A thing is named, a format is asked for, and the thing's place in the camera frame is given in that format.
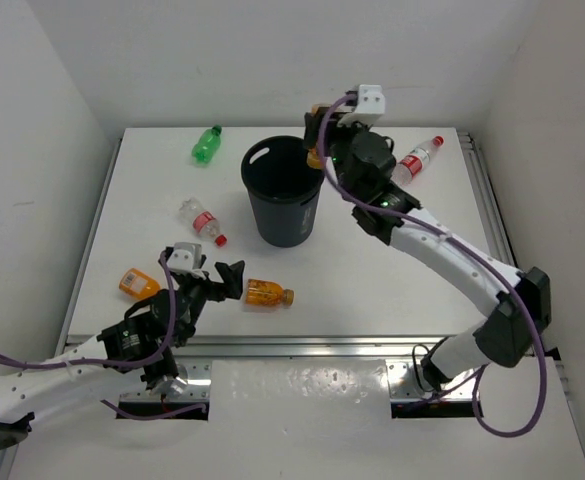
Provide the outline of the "small orange bottle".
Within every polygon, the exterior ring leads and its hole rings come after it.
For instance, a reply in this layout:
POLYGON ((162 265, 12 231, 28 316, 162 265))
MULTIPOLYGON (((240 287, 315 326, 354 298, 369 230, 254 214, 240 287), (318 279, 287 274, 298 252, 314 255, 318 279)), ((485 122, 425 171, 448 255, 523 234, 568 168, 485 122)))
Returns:
MULTIPOLYGON (((320 110, 322 113, 322 118, 325 115, 326 111, 330 108, 329 104, 325 104, 325 103, 319 103, 319 104, 315 104, 312 106, 311 111, 316 111, 316 110, 320 110)), ((322 163, 321 160, 319 158, 318 152, 317 152, 317 144, 316 144, 316 148, 313 150, 306 150, 307 151, 307 157, 306 157, 306 162, 308 164, 308 166, 310 168, 316 169, 316 170, 321 170, 322 169, 322 163)))

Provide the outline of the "orange bottle brown cap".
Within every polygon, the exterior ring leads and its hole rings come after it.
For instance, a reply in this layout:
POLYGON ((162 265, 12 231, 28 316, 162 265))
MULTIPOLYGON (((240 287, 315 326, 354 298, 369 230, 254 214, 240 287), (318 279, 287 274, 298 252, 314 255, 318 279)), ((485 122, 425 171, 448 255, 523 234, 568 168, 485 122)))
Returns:
POLYGON ((244 303, 257 307, 290 307, 295 299, 291 289, 283 288, 276 282, 248 279, 244 295, 244 303))

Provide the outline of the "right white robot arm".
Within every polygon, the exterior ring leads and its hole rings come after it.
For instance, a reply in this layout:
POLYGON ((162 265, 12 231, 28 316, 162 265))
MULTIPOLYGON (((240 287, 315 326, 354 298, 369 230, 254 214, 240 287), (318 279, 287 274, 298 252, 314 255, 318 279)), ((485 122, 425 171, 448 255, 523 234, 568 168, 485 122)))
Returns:
POLYGON ((529 352, 543 351, 551 321, 549 276, 491 258, 440 224, 391 179, 396 164, 390 140, 361 122, 321 106, 304 116, 303 146, 312 167, 332 165, 328 180, 353 203, 358 226, 406 253, 452 284, 483 320, 439 341, 421 360, 416 377, 434 392, 459 374, 495 364, 513 368, 529 352))

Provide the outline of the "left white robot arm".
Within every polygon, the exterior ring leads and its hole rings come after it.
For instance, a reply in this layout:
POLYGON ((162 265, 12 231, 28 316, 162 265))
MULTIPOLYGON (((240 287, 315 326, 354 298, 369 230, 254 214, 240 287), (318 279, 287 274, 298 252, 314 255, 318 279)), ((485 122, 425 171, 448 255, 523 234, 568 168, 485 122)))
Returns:
POLYGON ((0 364, 15 373, 0 376, 0 450, 25 440, 34 425, 93 397, 144 389, 176 398, 187 388, 172 353, 194 336, 208 302, 238 300, 243 295, 245 263, 218 262, 220 278, 210 279, 203 258, 190 268, 169 266, 175 255, 165 249, 159 263, 167 286, 134 303, 121 321, 83 344, 43 363, 22 363, 0 354, 0 364))

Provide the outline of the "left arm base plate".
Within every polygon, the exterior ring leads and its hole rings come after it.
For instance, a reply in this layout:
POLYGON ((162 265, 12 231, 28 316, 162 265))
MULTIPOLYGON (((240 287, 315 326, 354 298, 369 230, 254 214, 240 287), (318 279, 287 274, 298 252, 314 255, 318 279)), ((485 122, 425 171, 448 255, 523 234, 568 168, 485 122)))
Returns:
POLYGON ((122 394, 118 407, 139 417, 166 415, 166 420, 207 421, 212 363, 199 359, 177 362, 179 377, 150 390, 122 394))

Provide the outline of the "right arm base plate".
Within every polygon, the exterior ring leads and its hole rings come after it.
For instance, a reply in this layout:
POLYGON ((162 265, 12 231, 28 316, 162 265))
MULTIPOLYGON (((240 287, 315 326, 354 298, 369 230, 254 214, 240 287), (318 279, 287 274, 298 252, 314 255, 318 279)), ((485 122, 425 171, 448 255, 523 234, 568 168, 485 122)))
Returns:
POLYGON ((471 418, 474 371, 463 372, 441 391, 435 391, 422 377, 417 381, 417 358, 387 359, 387 382, 391 415, 398 419, 471 418))

